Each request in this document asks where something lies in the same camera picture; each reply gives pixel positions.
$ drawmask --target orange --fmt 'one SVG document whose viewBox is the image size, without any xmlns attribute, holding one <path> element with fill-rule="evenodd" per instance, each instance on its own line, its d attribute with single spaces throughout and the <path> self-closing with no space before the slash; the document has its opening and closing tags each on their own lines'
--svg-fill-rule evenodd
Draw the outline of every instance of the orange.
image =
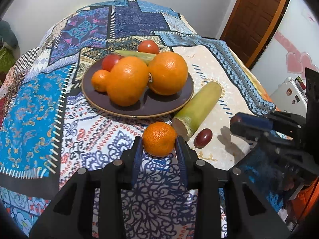
<svg viewBox="0 0 319 239">
<path fill-rule="evenodd" d="M 149 88 L 159 95 L 172 95 L 180 91 L 188 77 L 184 58 L 174 52 L 159 53 L 148 65 L 152 76 Z"/>
<path fill-rule="evenodd" d="M 177 133 L 165 122 L 150 124 L 143 133 L 143 145 L 146 152 L 152 156 L 164 157 L 175 147 Z"/>
<path fill-rule="evenodd" d="M 110 72 L 106 71 L 106 70 L 97 70 L 92 78 L 91 78 L 91 83 L 92 86 L 94 88 L 94 90 L 98 91 L 98 92 L 106 92 L 106 83 L 107 83 L 107 79 L 109 76 Z"/>
<path fill-rule="evenodd" d="M 109 74 L 107 94 L 119 106 L 136 103 L 148 82 L 148 67 L 137 57 L 122 58 Z"/>
</svg>

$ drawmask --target plate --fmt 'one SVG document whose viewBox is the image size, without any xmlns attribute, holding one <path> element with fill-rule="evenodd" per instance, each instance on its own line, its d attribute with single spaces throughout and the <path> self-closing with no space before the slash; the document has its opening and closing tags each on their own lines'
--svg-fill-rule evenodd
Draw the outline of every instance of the plate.
<svg viewBox="0 0 319 239">
<path fill-rule="evenodd" d="M 107 94 L 95 91 L 91 84 L 93 74 L 102 69 L 101 65 L 102 60 L 99 60 L 87 70 L 82 80 L 82 91 L 92 106 L 111 115 L 131 119 L 159 117 L 181 109 L 192 98 L 194 93 L 194 82 L 190 74 L 188 74 L 186 84 L 176 94 L 162 96 L 155 94 L 146 87 L 139 101 L 128 107 L 121 107 L 110 101 Z"/>
</svg>

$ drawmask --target patchwork tablecloth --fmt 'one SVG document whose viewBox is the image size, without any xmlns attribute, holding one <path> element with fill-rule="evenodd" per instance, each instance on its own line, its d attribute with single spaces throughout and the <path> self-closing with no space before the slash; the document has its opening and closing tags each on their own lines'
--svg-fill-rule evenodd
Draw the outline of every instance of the patchwork tablecloth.
<svg viewBox="0 0 319 239">
<path fill-rule="evenodd" d="M 50 28 L 39 47 L 23 55 L 28 60 L 16 62 L 0 89 L 1 199 L 27 235 L 78 168 L 103 168 L 150 123 L 170 122 L 171 116 L 137 120 L 108 115 L 92 107 L 81 91 L 83 75 L 94 62 L 117 49 L 136 50 L 149 39 L 161 52 L 184 57 L 194 94 L 211 80 L 222 86 L 218 104 L 199 128 L 213 131 L 209 145 L 197 149 L 199 158 L 229 169 L 248 152 L 251 144 L 231 135 L 229 119 L 239 111 L 261 115 L 274 105 L 225 42 L 200 37 L 179 13 L 145 1 L 87 6 Z M 193 139 L 189 145 L 194 147 Z M 225 237 L 223 190 L 220 195 Z M 98 197 L 97 190 L 94 236 Z M 122 191 L 127 238 L 191 238 L 196 205 L 197 192 L 186 191 L 180 182 L 175 152 L 161 160 L 144 153 L 134 190 Z"/>
</svg>

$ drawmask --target plate rim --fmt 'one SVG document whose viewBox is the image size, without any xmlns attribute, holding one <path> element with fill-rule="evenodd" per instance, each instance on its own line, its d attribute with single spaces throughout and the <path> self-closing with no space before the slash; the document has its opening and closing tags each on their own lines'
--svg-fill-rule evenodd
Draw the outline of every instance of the plate rim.
<svg viewBox="0 0 319 239">
<path fill-rule="evenodd" d="M 172 112 L 176 112 L 178 111 L 179 109 L 181 109 L 182 107 L 184 107 L 190 100 L 191 98 L 193 97 L 193 94 L 194 94 L 194 90 L 195 90 L 195 85 L 194 85 L 194 80 L 192 78 L 192 75 L 188 72 L 188 75 L 190 76 L 191 80 L 192 80 L 192 83 L 193 83 L 193 89 L 192 89 L 192 93 L 190 95 L 190 97 L 179 107 L 176 107 L 175 109 L 172 109 L 171 111 L 167 111 L 167 112 L 163 112 L 163 113 L 158 113 L 158 114 L 153 114 L 153 115 L 142 115 L 142 116 L 133 116 L 133 115 L 125 115 L 125 114 L 120 114 L 120 113 L 116 113 L 116 112 L 111 112 L 111 111 L 108 111 L 98 105 L 96 105 L 94 102 L 92 102 L 90 100 L 90 98 L 86 95 L 85 91 L 84 91 L 84 86 L 83 86 L 83 80 L 84 80 L 84 77 L 85 75 L 87 74 L 88 70 L 93 66 L 93 64 L 87 69 L 87 71 L 85 72 L 85 74 L 83 75 L 83 78 L 81 80 L 81 89 L 82 89 L 82 93 L 84 95 L 84 97 L 88 100 L 88 102 L 93 105 L 94 107 L 98 108 L 99 110 L 103 111 L 103 112 L 106 112 L 110 115 L 113 115 L 113 116 L 117 116 L 117 117 L 122 117 L 122 118 L 127 118 L 127 119 L 149 119 L 149 118 L 156 118 L 156 117 L 160 117 L 160 116 L 163 116 L 163 115 L 167 115 L 167 114 L 170 114 Z"/>
</svg>

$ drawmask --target brown wooden door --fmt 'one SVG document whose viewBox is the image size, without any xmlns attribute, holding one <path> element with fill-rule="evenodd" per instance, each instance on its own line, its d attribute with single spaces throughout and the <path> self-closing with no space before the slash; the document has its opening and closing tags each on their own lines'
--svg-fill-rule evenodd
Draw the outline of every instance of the brown wooden door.
<svg viewBox="0 0 319 239">
<path fill-rule="evenodd" d="M 252 55 L 258 54 L 262 49 L 261 46 L 260 50 L 256 51 L 263 38 L 266 42 L 268 37 L 265 37 L 265 34 L 269 32 L 270 35 L 277 23 L 285 1 L 237 0 L 221 39 L 226 41 L 247 67 L 253 61 Z M 278 18 L 273 21 L 275 15 L 278 15 Z"/>
</svg>

